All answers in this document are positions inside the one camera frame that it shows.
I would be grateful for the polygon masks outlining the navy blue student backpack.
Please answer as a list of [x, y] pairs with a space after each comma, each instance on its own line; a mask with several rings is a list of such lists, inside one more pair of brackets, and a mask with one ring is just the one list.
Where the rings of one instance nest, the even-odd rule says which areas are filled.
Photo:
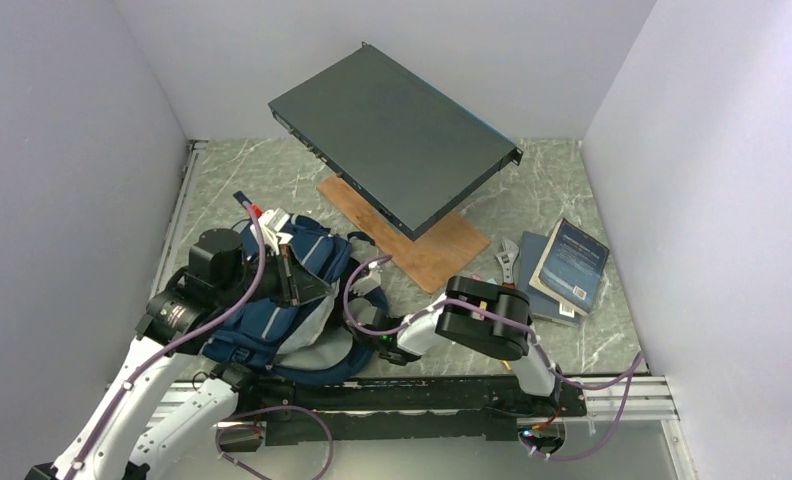
[[202, 348], [216, 362], [233, 362], [304, 385], [335, 385], [364, 370], [374, 356], [344, 326], [344, 282], [358, 266], [353, 239], [373, 245], [362, 231], [342, 237], [304, 215], [290, 213], [290, 242], [298, 260], [337, 291], [324, 300], [279, 307], [270, 300], [248, 303]]

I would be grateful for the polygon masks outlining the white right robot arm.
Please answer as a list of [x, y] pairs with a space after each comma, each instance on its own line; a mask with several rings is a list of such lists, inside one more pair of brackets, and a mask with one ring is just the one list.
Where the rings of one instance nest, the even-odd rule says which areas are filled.
[[525, 294], [463, 276], [414, 314], [392, 317], [367, 300], [343, 300], [353, 336], [394, 365], [405, 366], [446, 341], [508, 362], [529, 411], [546, 415], [562, 399], [558, 369], [539, 351]]

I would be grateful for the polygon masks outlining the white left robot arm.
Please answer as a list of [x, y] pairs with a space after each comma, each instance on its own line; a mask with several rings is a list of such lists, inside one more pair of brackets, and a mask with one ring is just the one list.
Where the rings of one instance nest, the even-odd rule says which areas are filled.
[[187, 450], [194, 433], [232, 417], [244, 420], [259, 392], [242, 361], [230, 359], [156, 426], [149, 421], [177, 376], [229, 318], [246, 306], [327, 307], [338, 294], [330, 279], [298, 258], [288, 233], [253, 223], [254, 253], [242, 232], [205, 231], [187, 264], [147, 304], [112, 385], [80, 433], [29, 479], [158, 479]]

